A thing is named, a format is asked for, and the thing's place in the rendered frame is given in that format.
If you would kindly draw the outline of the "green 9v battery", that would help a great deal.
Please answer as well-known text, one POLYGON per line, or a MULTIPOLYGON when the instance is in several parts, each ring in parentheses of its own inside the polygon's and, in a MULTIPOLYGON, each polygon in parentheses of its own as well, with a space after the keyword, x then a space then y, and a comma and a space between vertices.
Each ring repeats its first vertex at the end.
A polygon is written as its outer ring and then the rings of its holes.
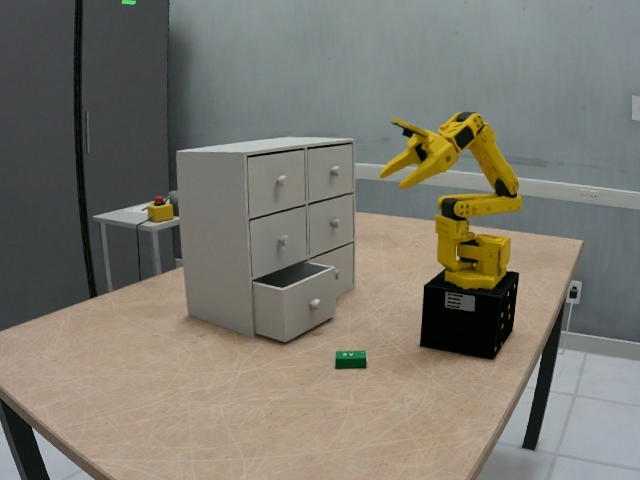
POLYGON ((335 351, 335 369, 360 369, 368 364, 366 351, 335 351))

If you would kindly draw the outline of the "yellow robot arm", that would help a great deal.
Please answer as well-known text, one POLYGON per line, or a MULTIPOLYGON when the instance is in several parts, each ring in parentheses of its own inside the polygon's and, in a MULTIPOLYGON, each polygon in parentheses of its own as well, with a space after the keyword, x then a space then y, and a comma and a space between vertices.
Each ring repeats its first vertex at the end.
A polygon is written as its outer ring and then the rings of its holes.
POLYGON ((506 266, 500 269, 499 265, 501 243, 508 237, 487 234, 475 237, 474 232, 467 231, 470 222, 465 217, 521 210, 522 196, 517 195, 519 181, 494 143, 494 132, 476 112, 456 113, 438 132, 453 144, 456 153, 469 148, 495 193, 439 198, 437 205, 442 214, 437 214, 435 220, 437 261, 447 268, 445 281, 467 290, 492 290, 506 275, 506 266), (466 200, 468 202, 462 202, 466 200), (460 260, 456 260, 456 246, 460 260))

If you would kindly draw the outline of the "grey chest of drawers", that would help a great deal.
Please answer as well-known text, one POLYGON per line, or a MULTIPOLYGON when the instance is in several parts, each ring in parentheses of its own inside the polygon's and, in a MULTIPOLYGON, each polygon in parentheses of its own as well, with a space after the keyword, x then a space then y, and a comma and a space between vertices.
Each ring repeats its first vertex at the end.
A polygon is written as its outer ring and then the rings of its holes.
POLYGON ((355 139, 279 144, 299 139, 308 138, 285 137, 176 152, 188 315, 254 338, 260 334, 255 332, 252 280, 301 261, 310 262, 311 257, 347 243, 353 248, 353 286, 337 293, 336 297, 355 288, 355 139), (272 146, 275 144, 279 145, 272 146), (307 147, 331 144, 350 144, 353 189, 308 200, 307 147), (305 201, 249 215, 247 156, 283 150, 301 150, 305 157, 305 201), (353 239, 309 255, 308 203, 343 194, 352 194, 353 239), (252 276, 249 219, 296 206, 304 207, 306 213, 307 256, 252 276))

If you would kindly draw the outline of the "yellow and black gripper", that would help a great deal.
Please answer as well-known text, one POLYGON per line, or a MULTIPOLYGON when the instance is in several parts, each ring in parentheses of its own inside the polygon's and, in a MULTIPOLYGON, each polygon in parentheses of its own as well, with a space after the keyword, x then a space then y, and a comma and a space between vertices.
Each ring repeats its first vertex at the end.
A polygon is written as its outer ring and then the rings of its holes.
POLYGON ((409 165, 417 164, 418 167, 399 184, 399 189, 406 189, 434 175, 446 172, 458 160, 453 145, 442 136, 394 118, 391 118, 391 121, 395 122, 396 126, 405 125, 402 135, 410 139, 406 142, 407 149, 389 161, 380 171, 380 178, 385 178, 409 165))

